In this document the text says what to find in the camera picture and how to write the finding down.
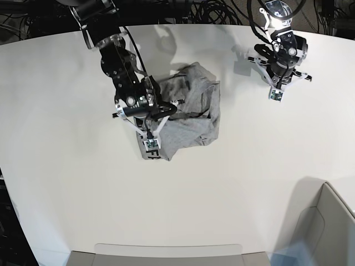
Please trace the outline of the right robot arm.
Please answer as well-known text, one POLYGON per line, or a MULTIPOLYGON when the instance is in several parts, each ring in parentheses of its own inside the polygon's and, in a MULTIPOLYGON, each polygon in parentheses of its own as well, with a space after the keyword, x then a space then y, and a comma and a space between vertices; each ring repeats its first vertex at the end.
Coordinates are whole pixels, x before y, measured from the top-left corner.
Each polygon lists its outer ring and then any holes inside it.
POLYGON ((135 119, 134 130, 152 142, 169 116, 177 111, 175 104, 162 99, 160 87, 148 74, 138 50, 126 48, 124 37, 132 37, 126 24, 135 19, 158 22, 174 18, 171 1, 61 1, 78 23, 88 49, 99 50, 100 66, 115 87, 116 113, 128 121, 135 119))

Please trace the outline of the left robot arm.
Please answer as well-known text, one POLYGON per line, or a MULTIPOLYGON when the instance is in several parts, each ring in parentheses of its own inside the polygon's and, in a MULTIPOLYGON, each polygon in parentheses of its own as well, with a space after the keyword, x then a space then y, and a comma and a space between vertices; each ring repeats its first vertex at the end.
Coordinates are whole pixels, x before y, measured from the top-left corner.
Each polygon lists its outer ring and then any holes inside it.
POLYGON ((259 12, 265 18, 262 30, 266 36, 261 36, 256 25, 251 24, 255 36, 264 43, 254 46, 257 56, 249 56, 248 61, 256 64, 270 85, 268 98, 280 102, 285 89, 293 84, 294 76, 312 81, 312 76, 296 70, 307 56, 308 44, 305 38, 294 34, 291 22, 296 11, 284 1, 266 1, 261 4, 259 12))

